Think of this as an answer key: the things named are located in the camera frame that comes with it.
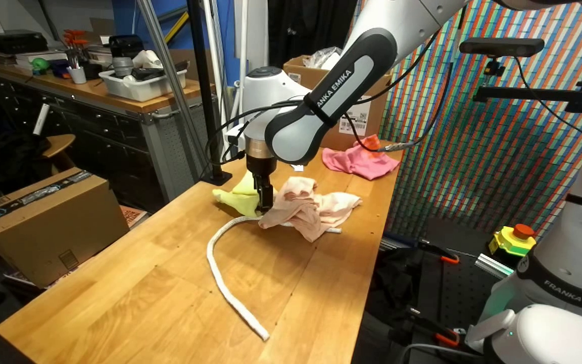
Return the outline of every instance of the white robot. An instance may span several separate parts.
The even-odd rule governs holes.
[[[572,0],[496,2],[514,9],[536,9]],[[255,174],[264,211],[274,199],[267,179],[276,159],[310,161],[324,134],[350,105],[464,5],[466,0],[368,0],[340,62],[311,93],[279,71],[247,77],[247,108],[302,98],[299,105],[270,110],[247,127],[247,163]],[[582,199],[582,174],[572,193]],[[582,202],[569,204],[517,274],[494,287],[483,321],[471,327],[469,337],[469,346],[478,349],[483,349],[488,339],[504,361],[582,358],[582,346],[572,342],[582,339]]]

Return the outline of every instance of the workbench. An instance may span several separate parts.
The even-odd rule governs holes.
[[[231,189],[245,161],[226,163]],[[274,185],[293,174],[286,163]],[[318,191],[362,195],[340,234],[308,243],[287,226],[239,224],[215,257],[271,332],[264,342],[218,292],[204,251],[236,214],[198,181],[116,245],[0,324],[35,361],[350,361],[399,169],[368,181],[314,159]]]
[[[107,94],[101,79],[75,84],[0,65],[0,113],[11,123],[33,129],[41,105],[49,103],[43,134],[75,134],[75,163],[107,178],[123,204],[150,212],[191,188],[204,168],[206,136],[198,89],[194,79],[187,81],[193,126],[182,141],[173,93],[130,100]]]

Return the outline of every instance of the cardboard box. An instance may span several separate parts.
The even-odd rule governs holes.
[[[0,254],[49,287],[127,233],[107,179],[71,168],[0,197]]]
[[[308,56],[296,56],[289,58],[283,68],[291,75],[291,79],[296,79],[297,83],[302,83],[308,89],[314,89],[326,75],[328,71],[321,68],[308,68],[306,66],[306,58]],[[381,81],[377,81],[368,93],[365,93],[365,97],[377,94],[382,89],[388,87],[390,77],[385,75]],[[356,123],[356,132],[360,138],[370,136],[370,134],[381,134],[381,126],[385,121],[385,110],[386,110],[386,94],[374,98],[372,103],[365,103],[365,105],[354,105],[350,107],[350,114]],[[326,148],[333,148],[333,149],[347,149],[351,148],[356,141],[354,132],[347,123],[346,117],[341,117],[328,134],[324,139]]]

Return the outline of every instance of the pink cloth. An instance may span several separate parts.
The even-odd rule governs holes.
[[[390,174],[399,166],[399,159],[386,153],[372,153],[362,146],[354,146],[346,151],[324,148],[324,163],[336,171],[347,171],[377,179]]]
[[[316,179],[291,175],[276,195],[274,207],[259,226],[271,229],[291,222],[308,241],[347,221],[360,197],[347,191],[314,193]]]

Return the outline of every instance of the white rope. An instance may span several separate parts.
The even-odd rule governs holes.
[[[270,332],[265,329],[265,325],[249,312],[249,307],[233,295],[233,291],[228,288],[228,285],[225,282],[225,276],[223,272],[218,271],[218,265],[215,261],[215,245],[217,241],[226,233],[231,231],[234,224],[240,224],[240,222],[252,222],[252,221],[259,221],[259,219],[249,219],[249,217],[239,217],[239,219],[233,219],[228,221],[225,226],[221,226],[213,238],[209,241],[206,245],[206,259],[209,259],[209,265],[210,265],[210,271],[213,271],[213,278],[218,287],[218,291],[225,295],[225,299],[233,305],[233,309],[259,334],[259,337],[264,337],[265,342],[270,339]]]

